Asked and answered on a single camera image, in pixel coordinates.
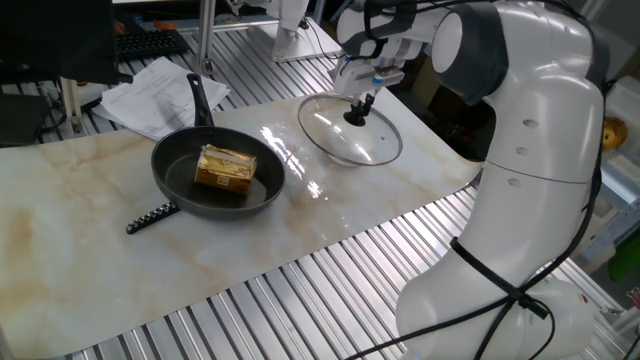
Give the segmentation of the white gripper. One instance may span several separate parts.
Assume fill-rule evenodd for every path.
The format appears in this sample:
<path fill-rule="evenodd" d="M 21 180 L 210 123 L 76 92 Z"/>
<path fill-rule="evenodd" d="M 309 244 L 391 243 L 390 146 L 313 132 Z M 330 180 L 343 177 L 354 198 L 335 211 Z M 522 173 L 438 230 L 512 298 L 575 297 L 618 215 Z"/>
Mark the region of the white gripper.
<path fill-rule="evenodd" d="M 353 96 L 351 112 L 360 113 L 361 95 L 366 94 L 363 112 L 369 114 L 375 95 L 385 85 L 392 83 L 395 64 L 392 59 L 356 59 L 345 56 L 331 72 L 334 92 L 342 96 Z"/>

